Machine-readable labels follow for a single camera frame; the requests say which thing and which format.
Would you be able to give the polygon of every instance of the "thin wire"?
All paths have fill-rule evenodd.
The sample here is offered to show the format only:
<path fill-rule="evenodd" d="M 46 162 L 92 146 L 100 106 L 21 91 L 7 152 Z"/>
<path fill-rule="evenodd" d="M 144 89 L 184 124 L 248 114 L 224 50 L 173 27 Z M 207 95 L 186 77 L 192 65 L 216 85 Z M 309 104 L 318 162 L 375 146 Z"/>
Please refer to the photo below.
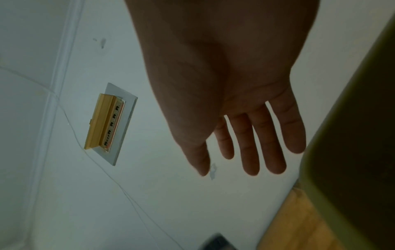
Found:
<path fill-rule="evenodd" d="M 91 161 L 93 161 L 115 184 L 117 184 L 117 186 L 122 190 L 122 192 L 123 192 L 123 194 L 126 196 L 126 198 L 129 200 L 129 202 L 130 202 L 130 204 L 132 205 L 132 207 L 134 208 L 134 210 L 135 210 L 135 212 L 136 212 L 136 214 L 138 215 L 138 217 L 139 217 L 139 219 L 140 219 L 140 221 L 141 221 L 141 223 L 144 225 L 144 228 L 145 228 L 145 230 L 147 231 L 147 233 L 151 236 L 151 238 L 153 239 L 153 241 L 155 242 L 155 245 L 156 245 L 156 247 L 160 250 L 160 248 L 159 248 L 159 246 L 158 246 L 158 243 L 156 242 L 156 239 L 155 239 L 155 237 L 152 235 L 152 233 L 150 232 L 150 230 L 148 229 L 148 227 L 147 227 L 147 225 L 145 224 L 145 222 L 144 222 L 144 220 L 142 219 L 142 217 L 141 217 L 141 215 L 139 214 L 139 212 L 137 211 L 137 208 L 135 207 L 135 205 L 133 204 L 133 202 L 134 203 L 136 203 L 136 205 L 141 209 L 141 211 L 150 219 L 150 221 L 152 221 L 165 235 L 167 235 L 167 237 L 169 237 L 181 250 L 184 250 L 184 248 L 182 248 L 181 247 L 181 245 L 173 238 L 173 237 L 171 237 L 164 229 L 162 229 L 145 211 L 144 211 L 144 209 L 142 209 L 141 208 L 141 206 L 137 203 L 137 201 L 135 200 L 135 199 L 133 199 L 132 198 L 132 196 L 130 196 L 129 194 L 128 194 L 128 192 L 113 178 L 113 177 L 111 177 L 111 175 L 109 174 L 109 173 L 107 173 L 107 171 L 106 170 L 104 170 L 104 168 L 99 164 L 99 163 L 97 163 L 85 150 L 84 150 L 84 148 L 82 147 L 82 145 L 81 145 L 81 143 L 79 142 L 79 140 L 78 140 L 78 137 L 77 137 L 77 134 L 76 134 L 76 132 L 75 132 L 75 130 L 74 130 L 74 127 L 72 126 L 72 124 L 71 124 L 71 122 L 70 122 L 70 120 L 69 120 L 69 117 L 67 116 L 67 114 L 66 114 L 66 110 L 62 107 L 62 105 L 60 104 L 60 98 L 59 98 L 59 96 L 55 93 L 55 92 L 53 92 L 51 89 L 49 89 L 47 86 L 45 86 L 45 84 L 43 84 L 43 83 L 41 83 L 41 82 L 39 82 L 39 81 L 37 81 L 37 80 L 35 80 L 35 79 L 33 79 L 33 78 L 31 78 L 31 77 L 28 77 L 27 75 L 24 75 L 24 74 L 22 74 L 22 73 L 20 73 L 20 72 L 18 72 L 18 71 L 16 71 L 16 70 L 12 70 L 12 69 L 9 69 L 9 68 L 6 68 L 6 67 L 3 67 L 3 66 L 0 66 L 0 69 L 2 69 L 2 70 L 5 70 L 5 71 L 7 71 L 7 72 L 9 72 L 9 73 L 12 73 L 12 74 L 14 74 L 14 75 L 17 75 L 17 76 L 19 76 L 19 77 L 21 77 L 21 78 L 24 78 L 24 79 L 26 79 L 26 80 L 28 80 L 28 81 L 31 81 L 31 82 L 34 82 L 35 84 L 37 84 L 37 85 L 39 85 L 40 87 L 42 87 L 43 89 L 45 89 L 46 91 L 48 91 L 51 95 L 54 95 L 55 96 L 55 98 L 56 98 L 56 102 L 57 102 L 57 106 L 63 111 L 63 114 L 65 115 L 65 117 L 66 117 L 66 120 L 67 120 L 67 123 L 68 123 L 68 125 L 70 126 L 70 128 L 71 128 L 71 130 L 73 131 L 73 135 L 74 135 L 74 138 L 75 138 L 75 140 L 77 141 L 77 144 L 78 144 L 78 146 L 81 148 L 81 150 L 84 152 L 84 154 L 89 158 L 89 159 L 91 159 Z"/>

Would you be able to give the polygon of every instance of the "cord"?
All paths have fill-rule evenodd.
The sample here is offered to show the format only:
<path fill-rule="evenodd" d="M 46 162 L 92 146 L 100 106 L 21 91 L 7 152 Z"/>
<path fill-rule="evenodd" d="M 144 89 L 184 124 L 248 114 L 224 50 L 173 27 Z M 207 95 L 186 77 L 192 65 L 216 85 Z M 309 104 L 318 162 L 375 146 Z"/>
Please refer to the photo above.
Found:
<path fill-rule="evenodd" d="M 66 110 L 62 107 L 62 105 L 60 104 L 60 98 L 59 96 L 53 92 L 51 89 L 49 89 L 47 86 L 45 86 L 45 84 L 31 78 L 28 77 L 27 75 L 24 75 L 16 70 L 12 70 L 3 66 L 0 66 L 0 69 L 7 71 L 11 74 L 17 75 L 21 78 L 24 78 L 28 81 L 34 82 L 35 84 L 39 85 L 40 87 L 42 87 L 43 89 L 45 89 L 48 93 L 50 93 L 51 95 L 53 95 L 56 98 L 56 102 L 57 102 L 57 106 L 63 111 L 63 114 L 66 117 L 67 123 L 70 126 L 71 130 L 73 131 L 74 134 L 74 138 L 77 141 L 78 146 L 81 148 L 81 150 L 84 152 L 85 155 L 87 155 L 87 157 L 89 159 L 91 159 L 91 161 L 93 161 L 115 184 L 117 184 L 117 186 L 122 190 L 123 194 L 125 195 L 125 197 L 128 199 L 128 201 L 130 202 L 130 204 L 132 205 L 133 209 L 135 210 L 136 214 L 138 215 L 141 223 L 144 225 L 145 230 L 147 231 L 147 233 L 151 236 L 151 238 L 153 239 L 153 241 L 155 242 L 156 248 L 160 250 L 158 243 L 156 242 L 155 237 L 152 235 L 152 233 L 150 232 L 150 230 L 148 229 L 147 225 L 145 224 L 144 220 L 142 219 L 141 215 L 139 214 L 139 212 L 137 211 L 137 208 L 135 207 L 135 205 L 133 204 L 133 202 L 137 205 L 137 207 L 139 207 L 141 209 L 141 211 L 150 219 L 150 221 L 152 221 L 167 237 L 169 237 L 181 250 L 184 250 L 184 248 L 181 247 L 181 245 L 173 238 L 171 237 L 164 229 L 162 229 L 145 211 L 144 209 L 141 208 L 141 206 L 135 201 L 135 199 L 132 198 L 132 196 L 130 196 L 127 191 L 125 189 L 123 189 L 123 187 L 113 178 L 110 176 L 109 173 L 107 173 L 106 170 L 104 170 L 104 168 L 97 163 L 85 150 L 84 147 L 82 147 L 81 143 L 79 142 L 78 138 L 77 138 L 77 134 L 74 130 L 74 127 L 72 126 L 69 117 L 66 114 Z"/>

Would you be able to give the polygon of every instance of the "wooden surface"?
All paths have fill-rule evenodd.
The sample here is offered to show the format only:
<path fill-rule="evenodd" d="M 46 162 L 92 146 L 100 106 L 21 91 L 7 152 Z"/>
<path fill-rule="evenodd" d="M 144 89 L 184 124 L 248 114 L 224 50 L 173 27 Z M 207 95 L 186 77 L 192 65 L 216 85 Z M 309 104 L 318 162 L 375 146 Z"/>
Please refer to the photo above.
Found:
<path fill-rule="evenodd" d="M 294 187 L 257 250 L 344 250 L 306 194 Z"/>

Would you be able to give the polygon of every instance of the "dark green object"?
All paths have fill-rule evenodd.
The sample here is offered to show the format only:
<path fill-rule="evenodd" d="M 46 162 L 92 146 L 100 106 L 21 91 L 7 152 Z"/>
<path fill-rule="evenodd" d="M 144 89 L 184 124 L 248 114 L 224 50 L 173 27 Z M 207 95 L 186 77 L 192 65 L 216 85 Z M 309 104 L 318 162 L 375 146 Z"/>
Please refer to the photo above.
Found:
<path fill-rule="evenodd" d="M 344 247 L 395 249 L 395 16 L 309 144 L 300 181 Z"/>

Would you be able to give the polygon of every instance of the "baseboard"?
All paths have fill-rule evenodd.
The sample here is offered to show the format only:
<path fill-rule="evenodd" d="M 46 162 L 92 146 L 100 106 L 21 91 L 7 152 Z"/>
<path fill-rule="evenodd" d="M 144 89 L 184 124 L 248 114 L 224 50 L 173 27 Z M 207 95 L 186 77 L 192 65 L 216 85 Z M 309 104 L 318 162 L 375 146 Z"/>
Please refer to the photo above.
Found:
<path fill-rule="evenodd" d="M 85 0 L 71 0 L 67 10 L 65 25 L 63 27 L 63 33 L 60 39 L 58 55 L 56 58 L 50 85 L 51 90 L 57 96 L 60 96 L 62 91 L 67 65 L 71 55 L 74 38 L 77 33 L 78 23 L 82 14 L 84 2 Z M 11 248 L 6 248 L 7 250 L 29 249 L 28 245 L 26 245 L 26 242 L 28 242 L 33 224 L 34 206 L 38 195 L 40 179 L 44 169 L 46 153 L 48 150 L 49 139 L 51 137 L 57 108 L 57 98 L 53 95 L 49 95 L 35 148 L 35 157 L 33 159 L 33 167 L 30 173 L 30 185 L 24 204 L 24 219 L 23 224 L 21 225 L 21 243 L 11 245 Z"/>

